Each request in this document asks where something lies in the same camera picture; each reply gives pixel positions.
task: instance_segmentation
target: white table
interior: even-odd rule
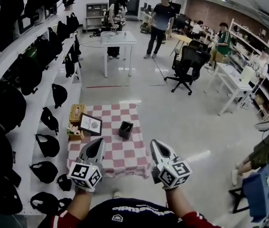
[[[225,84],[230,91],[232,92],[232,96],[223,109],[219,112],[219,116],[222,115],[225,110],[230,106],[230,104],[234,101],[234,99],[239,95],[241,92],[246,92],[245,96],[242,100],[237,104],[237,109],[240,108],[243,100],[246,98],[246,95],[252,90],[252,87],[247,83],[244,84],[241,82],[242,76],[241,74],[231,65],[226,65],[223,63],[217,63],[216,70],[213,73],[213,77],[210,80],[208,87],[204,92],[206,93],[209,89],[211,83],[213,82],[215,76],[219,76],[222,80],[221,86],[218,90],[220,92],[222,90],[223,85]]]
[[[108,77],[107,69],[107,50],[108,47],[121,47],[124,46],[124,60],[126,60],[127,47],[130,47],[129,58],[129,73],[131,76],[131,54],[132,46],[136,44],[136,39],[130,31],[118,31],[118,34],[111,31],[104,31],[101,33],[101,45],[104,46],[104,60],[105,60],[105,77]]]

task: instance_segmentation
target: black container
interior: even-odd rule
[[[119,137],[129,139],[133,130],[133,123],[123,121],[119,129]]]

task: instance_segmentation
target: green shirt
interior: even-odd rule
[[[222,36],[219,40],[218,43],[227,43],[226,46],[218,46],[217,50],[219,53],[223,54],[223,55],[227,55],[229,52],[229,45],[230,45],[230,40],[231,40],[231,36],[229,31],[223,32]]]

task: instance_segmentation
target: shorts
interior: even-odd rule
[[[248,158],[254,170],[269,163],[269,135],[253,148]]]
[[[217,63],[225,63],[225,55],[219,53],[217,51],[217,49],[213,48],[211,51],[210,51],[210,54],[211,54],[211,58],[210,58],[210,61],[213,62],[213,61],[216,61]]]

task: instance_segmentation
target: brick wall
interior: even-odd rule
[[[205,26],[208,26],[215,31],[220,29],[219,24],[221,22],[230,25],[232,19],[234,19],[235,22],[249,27],[255,35],[259,34],[260,29],[265,29],[266,36],[263,40],[265,42],[269,40],[269,28],[245,14],[213,2],[205,0],[188,0],[185,14],[190,17],[191,20],[202,20]]]

